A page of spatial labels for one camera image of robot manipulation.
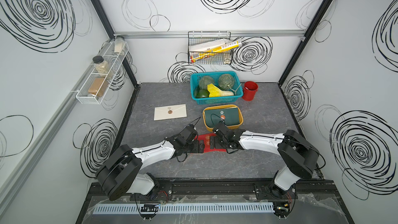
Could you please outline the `red envelope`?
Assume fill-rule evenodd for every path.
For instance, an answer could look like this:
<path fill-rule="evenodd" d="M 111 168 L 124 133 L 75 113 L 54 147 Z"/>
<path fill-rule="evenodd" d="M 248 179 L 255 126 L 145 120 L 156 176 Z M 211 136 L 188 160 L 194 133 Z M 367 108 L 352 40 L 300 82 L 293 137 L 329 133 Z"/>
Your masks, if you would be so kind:
<path fill-rule="evenodd" d="M 204 149 L 204 153 L 207 152 L 213 152 L 213 151 L 209 151 L 209 140 L 210 138 L 218 138 L 214 133 L 208 133 L 208 134 L 202 134 L 198 136 L 198 140 L 203 140 L 205 142 L 205 149 Z"/>

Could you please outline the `yellow storage box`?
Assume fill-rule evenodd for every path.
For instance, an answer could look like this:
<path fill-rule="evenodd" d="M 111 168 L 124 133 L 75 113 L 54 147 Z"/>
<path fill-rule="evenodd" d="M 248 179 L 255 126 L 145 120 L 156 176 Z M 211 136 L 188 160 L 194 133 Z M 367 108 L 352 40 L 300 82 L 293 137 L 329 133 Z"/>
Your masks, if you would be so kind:
<path fill-rule="evenodd" d="M 238 129 L 244 122 L 240 108 L 233 104 L 207 107 L 203 110 L 204 124 L 208 131 Z"/>

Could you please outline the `dark green envelope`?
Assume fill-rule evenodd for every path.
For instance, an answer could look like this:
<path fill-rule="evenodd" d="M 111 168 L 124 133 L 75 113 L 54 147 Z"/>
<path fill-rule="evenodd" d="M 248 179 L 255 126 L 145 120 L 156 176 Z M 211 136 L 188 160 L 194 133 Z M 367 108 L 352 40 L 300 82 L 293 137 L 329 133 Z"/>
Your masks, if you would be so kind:
<path fill-rule="evenodd" d="M 239 125 L 239 110 L 237 107 L 205 110 L 205 123 L 209 128 L 213 128 L 220 121 L 226 126 Z"/>

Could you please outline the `white envelope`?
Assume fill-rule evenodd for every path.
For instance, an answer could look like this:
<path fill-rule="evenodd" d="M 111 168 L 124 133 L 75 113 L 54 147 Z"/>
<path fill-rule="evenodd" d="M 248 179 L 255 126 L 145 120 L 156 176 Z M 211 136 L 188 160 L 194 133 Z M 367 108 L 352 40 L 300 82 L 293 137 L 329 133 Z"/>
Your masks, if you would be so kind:
<path fill-rule="evenodd" d="M 154 109 L 154 121 L 184 118 L 187 116 L 185 104 L 156 107 Z"/>

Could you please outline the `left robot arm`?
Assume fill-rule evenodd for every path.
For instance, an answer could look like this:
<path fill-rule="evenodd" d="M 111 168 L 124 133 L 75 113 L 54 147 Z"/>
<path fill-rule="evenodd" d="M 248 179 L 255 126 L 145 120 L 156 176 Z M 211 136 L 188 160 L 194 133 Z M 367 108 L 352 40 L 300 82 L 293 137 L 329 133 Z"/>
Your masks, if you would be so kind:
<path fill-rule="evenodd" d="M 205 142 L 197 139 L 195 126 L 189 124 L 179 133 L 163 141 L 142 147 L 121 145 L 99 167 L 95 178 L 108 199 L 115 201 L 125 194 L 140 194 L 148 200 L 157 198 L 160 184 L 150 174 L 140 170 L 163 160 L 171 160 L 190 153 L 203 153 Z"/>

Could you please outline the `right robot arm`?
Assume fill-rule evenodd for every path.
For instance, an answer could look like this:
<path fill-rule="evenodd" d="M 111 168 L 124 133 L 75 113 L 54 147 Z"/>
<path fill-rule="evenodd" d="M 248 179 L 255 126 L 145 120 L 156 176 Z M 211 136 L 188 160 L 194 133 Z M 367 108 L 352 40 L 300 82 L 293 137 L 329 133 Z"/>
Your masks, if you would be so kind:
<path fill-rule="evenodd" d="M 229 129 L 222 121 L 212 130 L 222 148 L 260 150 L 280 155 L 285 166 L 273 180 L 273 187 L 288 191 L 299 179 L 311 179 L 320 156 L 318 149 L 294 130 L 282 134 L 254 133 Z"/>

